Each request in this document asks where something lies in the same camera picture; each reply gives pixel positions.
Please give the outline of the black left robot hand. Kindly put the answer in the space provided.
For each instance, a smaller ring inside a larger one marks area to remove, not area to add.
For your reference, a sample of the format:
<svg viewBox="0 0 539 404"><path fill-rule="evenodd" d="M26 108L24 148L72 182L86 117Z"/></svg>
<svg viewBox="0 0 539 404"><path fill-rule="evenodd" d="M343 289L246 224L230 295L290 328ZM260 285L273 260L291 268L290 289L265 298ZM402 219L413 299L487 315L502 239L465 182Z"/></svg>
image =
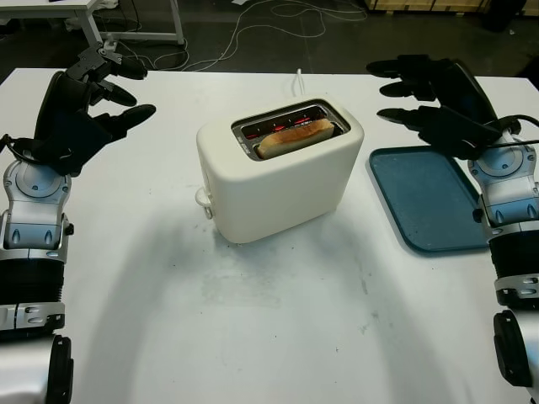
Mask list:
<svg viewBox="0 0 539 404"><path fill-rule="evenodd" d="M156 113L154 105L139 105L131 93L109 82L109 76L143 80L147 69L101 42L89 46L72 66L52 77L38 113L35 139L59 141L62 151L74 141L85 146L107 145L125 138L130 129ZM91 116L88 109L102 100L126 110L119 115Z"/></svg>

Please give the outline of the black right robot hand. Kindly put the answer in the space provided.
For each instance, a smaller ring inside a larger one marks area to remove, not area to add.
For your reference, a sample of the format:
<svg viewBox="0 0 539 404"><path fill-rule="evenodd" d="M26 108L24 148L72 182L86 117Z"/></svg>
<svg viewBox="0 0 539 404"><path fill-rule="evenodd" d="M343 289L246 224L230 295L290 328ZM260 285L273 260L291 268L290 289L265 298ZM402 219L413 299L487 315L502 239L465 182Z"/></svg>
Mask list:
<svg viewBox="0 0 539 404"><path fill-rule="evenodd" d="M427 55L400 55L391 60L373 61L366 70L375 77L394 81L380 88L380 93L386 97L437 100L441 106L480 124L497 119L486 93L457 59L433 60Z"/></svg>

